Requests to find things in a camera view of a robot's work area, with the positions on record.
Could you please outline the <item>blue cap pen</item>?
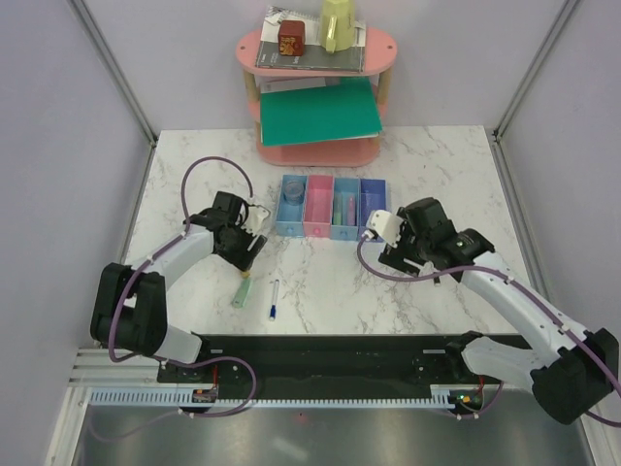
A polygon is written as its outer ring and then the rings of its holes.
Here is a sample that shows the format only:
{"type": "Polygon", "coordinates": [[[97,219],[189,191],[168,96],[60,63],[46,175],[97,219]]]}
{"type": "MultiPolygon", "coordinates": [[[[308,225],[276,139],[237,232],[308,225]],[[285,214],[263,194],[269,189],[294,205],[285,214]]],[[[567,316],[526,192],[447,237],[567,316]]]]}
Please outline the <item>blue cap pen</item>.
{"type": "Polygon", "coordinates": [[[277,316],[279,284],[280,284],[280,281],[276,279],[274,281],[272,301],[271,301],[271,307],[269,311],[269,321],[274,321],[277,316]]]}

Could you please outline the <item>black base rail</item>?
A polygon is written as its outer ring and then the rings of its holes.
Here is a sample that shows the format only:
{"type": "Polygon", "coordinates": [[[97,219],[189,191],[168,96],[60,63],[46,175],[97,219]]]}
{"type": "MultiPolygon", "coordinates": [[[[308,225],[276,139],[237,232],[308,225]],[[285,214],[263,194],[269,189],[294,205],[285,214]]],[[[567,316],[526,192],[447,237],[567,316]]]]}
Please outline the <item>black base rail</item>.
{"type": "Polygon", "coordinates": [[[459,335],[208,335],[199,355],[206,360],[224,355],[239,357],[248,367],[229,360],[204,368],[168,365],[157,373],[159,383],[213,383],[233,386],[260,383],[303,383],[312,387],[352,388],[355,383],[377,383],[403,394],[407,385],[467,383],[482,377],[459,359],[459,335]]]}

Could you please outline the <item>pink drawer bin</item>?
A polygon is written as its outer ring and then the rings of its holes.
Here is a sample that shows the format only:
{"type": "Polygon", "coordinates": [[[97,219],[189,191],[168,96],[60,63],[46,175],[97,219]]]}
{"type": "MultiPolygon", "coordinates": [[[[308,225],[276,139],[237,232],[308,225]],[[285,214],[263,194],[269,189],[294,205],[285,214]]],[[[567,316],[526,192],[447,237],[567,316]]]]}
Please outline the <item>pink drawer bin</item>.
{"type": "Polygon", "coordinates": [[[310,175],[307,180],[303,229],[306,237],[328,238],[331,233],[334,178],[310,175]]]}

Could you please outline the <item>pink highlighter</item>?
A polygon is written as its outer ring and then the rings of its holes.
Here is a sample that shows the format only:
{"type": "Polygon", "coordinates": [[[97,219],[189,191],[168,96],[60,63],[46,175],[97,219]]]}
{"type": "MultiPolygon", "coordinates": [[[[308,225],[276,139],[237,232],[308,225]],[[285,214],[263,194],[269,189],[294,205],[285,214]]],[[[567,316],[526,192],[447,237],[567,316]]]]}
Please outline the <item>pink highlighter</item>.
{"type": "Polygon", "coordinates": [[[356,203],[353,195],[349,195],[346,199],[344,219],[347,226],[354,226],[356,224],[356,203]]]}

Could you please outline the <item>green highlighter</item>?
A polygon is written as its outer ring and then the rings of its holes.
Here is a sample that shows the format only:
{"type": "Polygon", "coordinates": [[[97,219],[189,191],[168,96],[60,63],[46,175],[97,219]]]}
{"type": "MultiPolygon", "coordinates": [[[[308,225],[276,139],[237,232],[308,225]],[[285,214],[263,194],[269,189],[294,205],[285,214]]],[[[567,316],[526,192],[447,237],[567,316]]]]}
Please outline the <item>green highlighter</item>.
{"type": "Polygon", "coordinates": [[[334,194],[333,224],[335,226],[343,225],[343,196],[340,192],[334,194]]]}
{"type": "Polygon", "coordinates": [[[252,286],[251,277],[242,279],[242,282],[240,283],[240,286],[238,287],[231,302],[231,305],[234,309],[242,309],[245,306],[247,297],[251,290],[251,286],[252,286]]]}

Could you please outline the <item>yellow plastic pitcher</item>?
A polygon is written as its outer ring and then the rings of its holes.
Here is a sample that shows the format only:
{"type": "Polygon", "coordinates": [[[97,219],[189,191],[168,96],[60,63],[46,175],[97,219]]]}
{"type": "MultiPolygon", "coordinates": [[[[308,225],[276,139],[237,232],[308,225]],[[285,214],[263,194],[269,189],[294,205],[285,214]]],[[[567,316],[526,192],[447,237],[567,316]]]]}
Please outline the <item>yellow plastic pitcher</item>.
{"type": "Polygon", "coordinates": [[[335,53],[350,49],[355,41],[355,2],[324,0],[320,15],[320,46],[328,53],[335,53]]]}

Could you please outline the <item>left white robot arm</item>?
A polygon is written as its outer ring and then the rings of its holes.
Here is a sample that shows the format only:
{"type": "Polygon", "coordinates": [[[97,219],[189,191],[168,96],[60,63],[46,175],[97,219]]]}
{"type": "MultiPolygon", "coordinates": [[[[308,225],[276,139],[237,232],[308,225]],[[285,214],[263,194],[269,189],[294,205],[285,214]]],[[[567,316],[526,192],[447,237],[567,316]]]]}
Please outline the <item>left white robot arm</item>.
{"type": "Polygon", "coordinates": [[[270,211],[219,191],[213,203],[188,217],[183,230],[133,264],[110,263],[101,274],[90,322],[91,337],[110,350],[173,360],[193,382],[212,373],[212,357],[193,333],[168,322],[167,292],[197,262],[216,255],[250,270],[267,243],[261,234],[270,211]]]}

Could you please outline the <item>spiral notebook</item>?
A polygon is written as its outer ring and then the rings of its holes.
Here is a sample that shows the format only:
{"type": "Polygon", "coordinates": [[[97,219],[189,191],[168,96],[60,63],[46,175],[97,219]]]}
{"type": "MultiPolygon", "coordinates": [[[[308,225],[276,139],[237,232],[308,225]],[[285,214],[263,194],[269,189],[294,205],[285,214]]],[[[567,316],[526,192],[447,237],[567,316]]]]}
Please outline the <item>spiral notebook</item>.
{"type": "Polygon", "coordinates": [[[261,41],[276,43],[280,25],[285,20],[300,20],[305,25],[305,43],[319,46],[319,17],[277,6],[269,6],[263,19],[261,41]]]}

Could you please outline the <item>red-brown cube box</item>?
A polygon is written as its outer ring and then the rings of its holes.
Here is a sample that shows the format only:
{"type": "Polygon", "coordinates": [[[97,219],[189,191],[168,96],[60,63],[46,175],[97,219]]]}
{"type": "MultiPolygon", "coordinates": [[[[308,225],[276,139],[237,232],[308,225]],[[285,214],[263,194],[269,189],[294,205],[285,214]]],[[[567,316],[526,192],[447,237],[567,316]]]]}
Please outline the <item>red-brown cube box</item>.
{"type": "Polygon", "coordinates": [[[283,56],[302,56],[306,41],[306,26],[302,20],[283,20],[278,29],[278,52],[283,56]]]}

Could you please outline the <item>grey setup manual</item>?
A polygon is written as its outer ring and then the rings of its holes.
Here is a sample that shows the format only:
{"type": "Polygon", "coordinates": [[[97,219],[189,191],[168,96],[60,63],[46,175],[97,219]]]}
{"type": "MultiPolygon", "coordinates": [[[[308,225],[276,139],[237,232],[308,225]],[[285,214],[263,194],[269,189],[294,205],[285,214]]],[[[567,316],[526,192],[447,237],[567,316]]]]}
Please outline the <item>grey setup manual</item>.
{"type": "Polygon", "coordinates": [[[278,51],[278,26],[263,22],[255,65],[259,68],[299,69],[317,71],[345,71],[361,73],[364,70],[366,23],[355,22],[354,44],[347,50],[329,53],[316,42],[316,28],[310,28],[301,56],[285,56],[278,51]]]}

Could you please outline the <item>pink two-tier shelf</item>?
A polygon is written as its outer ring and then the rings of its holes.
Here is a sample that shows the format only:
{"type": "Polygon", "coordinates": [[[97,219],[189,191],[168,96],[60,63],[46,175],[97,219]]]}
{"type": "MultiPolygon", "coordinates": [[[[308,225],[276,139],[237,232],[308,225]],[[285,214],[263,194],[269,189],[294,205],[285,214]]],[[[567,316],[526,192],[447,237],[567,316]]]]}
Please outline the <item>pink two-tier shelf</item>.
{"type": "Polygon", "coordinates": [[[268,55],[261,32],[243,36],[236,56],[264,161],[299,167],[360,167],[373,161],[397,50],[388,33],[371,27],[360,74],[259,68],[256,58],[268,55]]]}

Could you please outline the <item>light blue drawer bin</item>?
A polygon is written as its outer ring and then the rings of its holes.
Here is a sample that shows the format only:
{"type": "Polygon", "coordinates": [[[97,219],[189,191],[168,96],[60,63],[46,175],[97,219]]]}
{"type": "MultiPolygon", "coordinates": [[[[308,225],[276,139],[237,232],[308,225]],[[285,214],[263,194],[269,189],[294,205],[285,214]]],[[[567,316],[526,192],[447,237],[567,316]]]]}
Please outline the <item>light blue drawer bin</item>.
{"type": "Polygon", "coordinates": [[[307,176],[302,175],[284,175],[281,180],[280,195],[278,199],[278,208],[276,216],[276,232],[282,237],[303,237],[303,216],[305,211],[307,176]],[[284,184],[288,181],[301,181],[305,184],[305,197],[301,205],[287,204],[283,196],[284,184]]]}

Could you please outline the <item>sky blue drawer bin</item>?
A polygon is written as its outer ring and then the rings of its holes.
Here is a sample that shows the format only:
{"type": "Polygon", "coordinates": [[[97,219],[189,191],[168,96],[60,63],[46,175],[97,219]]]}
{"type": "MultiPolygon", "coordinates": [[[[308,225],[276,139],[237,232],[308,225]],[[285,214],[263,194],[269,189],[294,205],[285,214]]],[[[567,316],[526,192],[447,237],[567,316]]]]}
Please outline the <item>sky blue drawer bin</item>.
{"type": "Polygon", "coordinates": [[[343,225],[335,226],[333,224],[333,212],[331,218],[331,234],[330,238],[336,241],[356,241],[358,238],[358,199],[359,199],[360,180],[355,178],[335,178],[333,188],[333,207],[334,194],[340,192],[343,196],[343,225]],[[356,224],[347,226],[345,224],[345,203],[349,195],[355,197],[356,203],[356,224]]]}

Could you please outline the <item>clear cup of pins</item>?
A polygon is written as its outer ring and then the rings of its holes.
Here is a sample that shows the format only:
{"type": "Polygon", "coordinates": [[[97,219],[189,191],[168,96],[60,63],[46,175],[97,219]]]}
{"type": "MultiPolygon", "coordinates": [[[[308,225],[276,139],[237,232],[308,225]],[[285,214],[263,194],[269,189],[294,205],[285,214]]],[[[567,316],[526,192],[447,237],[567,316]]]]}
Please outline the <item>clear cup of pins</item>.
{"type": "Polygon", "coordinates": [[[305,184],[301,181],[288,181],[283,187],[283,196],[287,204],[301,205],[305,197],[305,184]]]}

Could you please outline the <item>purple drawer bin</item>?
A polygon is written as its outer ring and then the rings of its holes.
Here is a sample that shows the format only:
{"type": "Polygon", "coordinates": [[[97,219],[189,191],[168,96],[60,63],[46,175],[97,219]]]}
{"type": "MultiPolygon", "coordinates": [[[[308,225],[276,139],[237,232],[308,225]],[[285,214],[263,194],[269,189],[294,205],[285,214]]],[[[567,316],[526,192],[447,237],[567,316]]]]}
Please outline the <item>purple drawer bin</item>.
{"type": "Polygon", "coordinates": [[[385,180],[361,179],[358,199],[358,238],[366,231],[371,212],[387,209],[387,184],[385,180]]]}

